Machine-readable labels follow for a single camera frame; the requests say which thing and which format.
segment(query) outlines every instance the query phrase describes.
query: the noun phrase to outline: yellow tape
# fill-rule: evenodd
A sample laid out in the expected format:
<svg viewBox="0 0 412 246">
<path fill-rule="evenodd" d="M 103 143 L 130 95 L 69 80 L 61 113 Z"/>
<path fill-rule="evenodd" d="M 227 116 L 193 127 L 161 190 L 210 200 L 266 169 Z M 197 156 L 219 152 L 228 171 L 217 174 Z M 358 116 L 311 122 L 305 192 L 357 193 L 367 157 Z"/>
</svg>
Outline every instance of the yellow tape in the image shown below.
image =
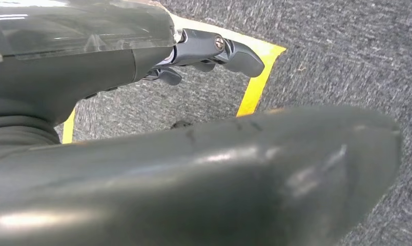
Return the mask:
<svg viewBox="0 0 412 246">
<path fill-rule="evenodd" d="M 283 51 L 285 51 L 285 48 L 275 46 L 271 50 L 270 54 L 266 54 L 260 57 L 265 64 L 265 69 L 259 77 L 250 79 L 241 105 L 239 106 L 239 110 L 236 115 L 237 117 L 253 114 L 256 111 L 257 104 L 262 97 L 263 88 L 268 81 L 275 60 Z"/>
<path fill-rule="evenodd" d="M 75 124 L 75 109 L 73 109 L 69 118 L 64 122 L 63 127 L 63 144 L 70 144 L 73 140 L 73 126 Z"/>
</svg>

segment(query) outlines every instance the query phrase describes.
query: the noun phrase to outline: gray plastic cover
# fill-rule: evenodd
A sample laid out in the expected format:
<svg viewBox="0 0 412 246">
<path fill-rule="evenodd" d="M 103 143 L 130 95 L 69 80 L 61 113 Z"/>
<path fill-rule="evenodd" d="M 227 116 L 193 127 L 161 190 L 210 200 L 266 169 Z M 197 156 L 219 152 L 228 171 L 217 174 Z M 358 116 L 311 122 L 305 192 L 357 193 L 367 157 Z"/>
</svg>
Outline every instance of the gray plastic cover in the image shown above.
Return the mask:
<svg viewBox="0 0 412 246">
<path fill-rule="evenodd" d="M 0 0 L 2 56 L 169 47 L 178 39 L 169 12 L 155 1 Z"/>
</svg>

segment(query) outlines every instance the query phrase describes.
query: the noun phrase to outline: metal screw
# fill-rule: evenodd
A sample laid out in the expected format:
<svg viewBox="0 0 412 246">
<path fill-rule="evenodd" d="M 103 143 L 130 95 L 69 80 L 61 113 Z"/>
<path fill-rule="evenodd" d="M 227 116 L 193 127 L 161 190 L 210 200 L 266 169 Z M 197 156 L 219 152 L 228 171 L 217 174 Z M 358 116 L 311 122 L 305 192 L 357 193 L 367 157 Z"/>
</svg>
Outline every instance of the metal screw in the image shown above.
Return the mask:
<svg viewBox="0 0 412 246">
<path fill-rule="evenodd" d="M 224 39 L 221 36 L 215 37 L 215 48 L 217 48 L 217 50 L 224 49 Z"/>
</svg>

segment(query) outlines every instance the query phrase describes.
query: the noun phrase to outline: black plastic part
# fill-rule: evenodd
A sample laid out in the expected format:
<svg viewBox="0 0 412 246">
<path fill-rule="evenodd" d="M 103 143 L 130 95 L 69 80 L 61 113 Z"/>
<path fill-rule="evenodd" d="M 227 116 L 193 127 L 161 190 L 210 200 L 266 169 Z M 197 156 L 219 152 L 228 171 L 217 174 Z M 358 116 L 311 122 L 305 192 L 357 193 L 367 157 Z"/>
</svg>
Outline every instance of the black plastic part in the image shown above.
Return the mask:
<svg viewBox="0 0 412 246">
<path fill-rule="evenodd" d="M 159 78 L 170 86 L 176 86 L 182 82 L 182 76 L 171 68 L 160 69 Z"/>
<path fill-rule="evenodd" d="M 205 73 L 212 71 L 215 68 L 215 65 L 214 62 L 209 60 L 192 64 L 193 67 Z"/>
<path fill-rule="evenodd" d="M 144 80 L 156 80 L 156 79 L 161 79 L 165 83 L 171 85 L 171 86 L 176 86 L 180 84 L 182 81 L 182 76 L 178 74 L 176 71 L 174 71 L 171 68 L 158 68 L 150 71 L 146 77 L 144 77 Z"/>
<path fill-rule="evenodd" d="M 32 60 L 4 57 L 0 63 L 0 116 L 27 115 L 55 126 L 69 117 L 79 100 L 131 83 L 134 74 L 131 50 Z"/>
<path fill-rule="evenodd" d="M 184 29 L 186 40 L 176 45 L 176 57 L 172 66 L 190 65 L 214 57 L 222 52 L 215 47 L 218 34 Z"/>
<path fill-rule="evenodd" d="M 171 54 L 173 47 L 156 47 L 132 50 L 135 58 L 134 82 L 143 79 L 150 69 Z"/>
<path fill-rule="evenodd" d="M 248 77 L 257 77 L 265 68 L 260 57 L 248 46 L 239 42 L 224 39 L 225 52 L 215 57 L 218 63 L 232 72 L 241 72 Z"/>
</svg>

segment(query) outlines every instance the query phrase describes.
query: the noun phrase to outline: robotic hand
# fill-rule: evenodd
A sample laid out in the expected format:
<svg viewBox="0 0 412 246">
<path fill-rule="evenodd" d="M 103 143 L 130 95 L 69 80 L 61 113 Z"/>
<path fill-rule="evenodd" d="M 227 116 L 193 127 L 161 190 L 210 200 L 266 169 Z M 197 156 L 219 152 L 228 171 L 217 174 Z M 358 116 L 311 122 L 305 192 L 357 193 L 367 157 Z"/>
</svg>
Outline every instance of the robotic hand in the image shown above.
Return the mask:
<svg viewBox="0 0 412 246">
<path fill-rule="evenodd" d="M 182 77 L 171 66 L 194 66 L 202 72 L 210 72 L 216 64 L 248 77 L 259 76 L 265 67 L 256 53 L 244 44 L 217 33 L 184 29 L 181 41 L 170 56 L 154 66 L 144 79 L 161 79 L 177 85 Z"/>
</svg>

